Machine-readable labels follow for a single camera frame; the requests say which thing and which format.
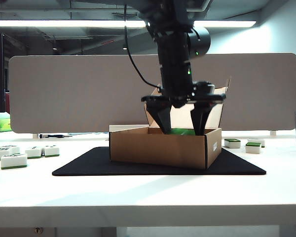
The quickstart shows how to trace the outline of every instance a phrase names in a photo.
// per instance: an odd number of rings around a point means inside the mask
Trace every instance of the black cable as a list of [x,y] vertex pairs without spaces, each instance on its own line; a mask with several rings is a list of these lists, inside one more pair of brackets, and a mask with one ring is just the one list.
[[128,57],[131,61],[131,63],[133,64],[135,70],[137,71],[138,75],[140,76],[140,78],[144,81],[144,83],[150,85],[150,86],[153,86],[153,87],[156,87],[158,89],[161,89],[160,86],[157,86],[157,85],[154,85],[148,81],[146,81],[143,77],[143,75],[139,72],[138,68],[136,67],[134,61],[133,61],[133,58],[132,58],[132,55],[130,54],[130,51],[129,51],[129,47],[128,47],[128,37],[127,37],[127,26],[126,26],[126,9],[127,9],[127,5],[125,4],[124,6],[124,22],[125,22],[125,26],[124,26],[124,35],[125,35],[125,45],[126,45],[126,49],[127,49],[127,53],[128,53]]
[[248,12],[241,13],[241,14],[238,14],[238,15],[229,16],[229,17],[224,18],[223,20],[228,20],[228,19],[231,19],[231,18],[233,18],[233,17],[237,17],[237,16],[247,15],[247,14],[250,14],[250,13],[253,13],[253,12],[256,12],[256,11],[258,11],[258,10],[248,11]]

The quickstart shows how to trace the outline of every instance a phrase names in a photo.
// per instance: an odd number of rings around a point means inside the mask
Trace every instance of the box flap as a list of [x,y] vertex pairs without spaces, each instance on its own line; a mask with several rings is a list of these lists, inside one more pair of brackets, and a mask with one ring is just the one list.
[[[218,87],[215,89],[214,94],[222,94],[226,93],[228,90],[228,86],[230,83],[230,79],[227,82],[227,86],[224,87]],[[159,95],[160,93],[158,92],[157,89],[155,89],[152,92],[152,95]],[[215,105],[206,122],[205,128],[218,128],[221,117],[222,117],[222,107],[223,104],[217,104]],[[156,121],[152,118],[152,116],[147,112],[146,110],[146,104],[144,105],[145,108],[145,113],[147,116],[147,120],[149,123],[149,126],[151,127],[159,127]],[[193,104],[185,104],[179,109],[176,109],[172,106],[171,111],[170,111],[170,117],[171,117],[171,127],[179,127],[179,128],[193,128],[193,123],[191,119],[191,114],[190,111],[194,109]]]

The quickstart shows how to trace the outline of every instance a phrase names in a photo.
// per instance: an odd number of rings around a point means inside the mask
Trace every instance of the black mouse pad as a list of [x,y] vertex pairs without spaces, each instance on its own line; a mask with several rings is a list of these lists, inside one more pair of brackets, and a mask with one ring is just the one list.
[[63,167],[55,176],[80,175],[262,175],[266,171],[222,149],[222,153],[207,170],[179,168],[165,165],[110,161],[109,147],[96,147]]

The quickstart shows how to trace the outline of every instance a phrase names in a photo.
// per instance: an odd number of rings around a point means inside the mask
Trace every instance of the open cardboard box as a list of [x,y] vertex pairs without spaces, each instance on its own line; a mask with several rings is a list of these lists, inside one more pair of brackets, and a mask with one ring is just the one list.
[[[225,93],[228,87],[215,89]],[[171,108],[172,128],[193,129],[192,104]],[[219,123],[222,104],[213,107],[204,136],[163,134],[145,110],[149,126],[110,132],[111,160],[207,169],[222,151],[222,130]]]

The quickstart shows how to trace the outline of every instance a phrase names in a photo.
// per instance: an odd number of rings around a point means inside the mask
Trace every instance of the fluorescent light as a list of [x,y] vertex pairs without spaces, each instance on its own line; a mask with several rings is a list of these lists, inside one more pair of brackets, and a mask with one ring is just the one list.
[[255,23],[256,21],[194,21],[194,26],[206,28],[249,28]]
[[[101,27],[124,28],[124,21],[98,20],[0,20],[0,27]],[[143,28],[144,21],[126,21],[129,28]]]
[[[194,26],[212,27],[252,27],[255,21],[195,21]],[[123,28],[124,21],[101,20],[0,20],[0,27],[100,27]],[[129,28],[143,28],[144,21],[126,21]]]

